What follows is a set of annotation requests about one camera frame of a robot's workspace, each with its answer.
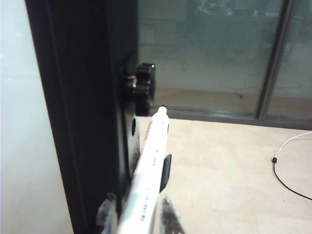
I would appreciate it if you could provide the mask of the translucent right gripper right finger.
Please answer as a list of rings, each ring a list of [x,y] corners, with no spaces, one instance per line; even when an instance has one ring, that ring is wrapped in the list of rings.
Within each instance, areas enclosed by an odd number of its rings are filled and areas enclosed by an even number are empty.
[[[160,215],[160,233],[161,234],[184,234],[174,207],[168,197],[164,197],[161,203]]]

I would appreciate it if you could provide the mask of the translucent right gripper left finger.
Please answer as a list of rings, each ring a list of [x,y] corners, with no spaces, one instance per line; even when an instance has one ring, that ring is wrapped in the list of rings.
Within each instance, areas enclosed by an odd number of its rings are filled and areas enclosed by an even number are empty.
[[[117,227],[117,199],[113,193],[108,193],[97,211],[97,227],[100,234],[114,234]]]

